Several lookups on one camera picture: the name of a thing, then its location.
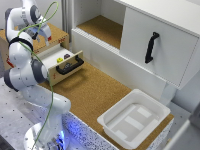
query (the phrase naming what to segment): green object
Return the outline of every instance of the green object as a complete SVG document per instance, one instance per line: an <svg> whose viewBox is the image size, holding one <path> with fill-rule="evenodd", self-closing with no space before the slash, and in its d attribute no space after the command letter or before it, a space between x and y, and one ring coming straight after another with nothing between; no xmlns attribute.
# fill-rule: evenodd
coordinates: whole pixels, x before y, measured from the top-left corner
<svg viewBox="0 0 200 150"><path fill-rule="evenodd" d="M49 9L50 9L50 8L52 7L52 5L55 4L55 3L57 3L57 8L56 8L55 12L53 13L53 15L52 15L51 17L49 17L46 21L44 21L44 18L46 17L47 13L49 12ZM28 27L26 27L26 28L23 28L23 29L20 30L20 32L18 33L18 37L19 37L19 35L20 35L24 30L26 30L26 29L28 29L28 28L31 28L31 27L35 27L35 26L37 26L37 25L39 25L39 28L38 28L38 31L39 31L40 28L41 28L42 23L47 22L48 20L50 20L50 19L56 14L56 12L57 12L57 10L58 10L58 5L59 5L58 2L53 2L53 3L49 6L49 8L47 9L47 11L46 11L46 13L45 13L45 15L44 15L44 18L43 18L43 20L42 20L42 22L39 23L39 24L35 24L35 25L28 26ZM39 58L31 49L29 49L29 48L28 48L26 45L24 45L22 42L19 42L19 43L20 43L24 48L26 48L27 50L29 50L29 51L31 52L31 54L33 54L40 62L42 62L42 61L40 60L40 58ZM47 123L47 119L49 118L49 115L50 115L50 112L51 112L51 109L52 109L52 105L53 105L53 86L51 85L51 79L50 79L49 73L48 73L48 78L49 78L49 83L50 83L51 92L52 92L52 102L51 102L51 105L50 105L50 108L49 108L49 112L48 112L48 114L47 114L47 117L46 117L46 119L45 119L44 125L42 126L42 128L41 128L41 130L40 130L40 132L39 132L39 134L38 134L38 136L37 136L37 138L36 138L36 140L35 140L35 143L34 143L34 145L33 145L33 147L32 147L31 150L33 150L35 144L37 143L37 141L38 141L38 139L39 139L39 137L40 137L40 134L42 133L42 130L43 130L44 126L45 126L46 123Z"/></svg>

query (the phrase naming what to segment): drawer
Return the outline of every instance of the drawer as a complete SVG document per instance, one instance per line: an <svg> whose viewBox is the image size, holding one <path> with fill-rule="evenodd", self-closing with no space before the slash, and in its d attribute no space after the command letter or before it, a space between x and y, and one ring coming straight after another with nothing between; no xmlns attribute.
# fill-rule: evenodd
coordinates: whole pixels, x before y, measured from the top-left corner
<svg viewBox="0 0 200 150"><path fill-rule="evenodd" d="M64 59L64 55L66 54L68 54L70 57ZM38 57L48 69L52 85L57 84L58 82L80 70L82 68L82 64L84 63L82 51L73 54L72 52L60 46L60 44L48 49L48 51L38 54ZM57 63L58 58L62 58L63 61Z"/></svg>
<svg viewBox="0 0 200 150"><path fill-rule="evenodd" d="M154 32L159 37L154 40L153 60L145 63ZM191 34L127 8L120 55L179 86L197 41L198 38Z"/></svg>

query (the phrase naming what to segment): drawer front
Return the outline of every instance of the drawer front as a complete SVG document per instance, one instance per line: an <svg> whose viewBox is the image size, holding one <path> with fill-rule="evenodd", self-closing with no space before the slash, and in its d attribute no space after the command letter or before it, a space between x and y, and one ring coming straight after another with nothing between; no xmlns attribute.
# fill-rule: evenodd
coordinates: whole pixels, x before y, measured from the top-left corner
<svg viewBox="0 0 200 150"><path fill-rule="evenodd" d="M83 60L83 52L80 51L80 52L76 53L74 56L49 68L49 76L50 76L52 85L57 84L58 82L64 80L65 78L69 77L70 75L72 75L73 73L77 72L78 70L80 70L82 68L82 65L81 65L65 75L60 74L56 69L57 66L59 66L60 69L63 69L66 66L66 64L68 64L70 66L77 64L77 61L76 61L77 56Z"/></svg>
<svg viewBox="0 0 200 150"><path fill-rule="evenodd" d="M145 63L153 33L151 56ZM120 54L179 86L198 38L130 8L126 9Z"/></svg>

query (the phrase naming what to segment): white plastic tray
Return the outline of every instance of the white plastic tray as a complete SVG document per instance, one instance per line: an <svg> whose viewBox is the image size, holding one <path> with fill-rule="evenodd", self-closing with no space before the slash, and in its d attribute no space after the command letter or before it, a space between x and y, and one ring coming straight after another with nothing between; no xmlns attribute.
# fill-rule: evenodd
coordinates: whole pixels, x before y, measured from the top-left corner
<svg viewBox="0 0 200 150"><path fill-rule="evenodd" d="M137 148L169 115L170 109L133 90L98 118L105 133L126 149Z"/></svg>

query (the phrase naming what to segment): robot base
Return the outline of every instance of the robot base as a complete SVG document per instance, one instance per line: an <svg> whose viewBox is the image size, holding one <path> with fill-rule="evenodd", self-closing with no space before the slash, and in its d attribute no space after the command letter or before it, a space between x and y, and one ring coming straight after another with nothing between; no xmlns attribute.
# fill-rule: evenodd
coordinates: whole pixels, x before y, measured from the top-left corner
<svg viewBox="0 0 200 150"><path fill-rule="evenodd" d="M38 123L38 124L35 124L34 126L32 126L26 132L25 137L24 137L24 149L25 150L32 150L33 144L35 142L34 139L41 128L42 128L42 123ZM64 141L64 147L65 147L64 150L66 150L69 145L70 139L68 137L64 137L63 141ZM33 150L59 150L59 149L56 148L56 145L53 142L49 142L43 147L34 146Z"/></svg>

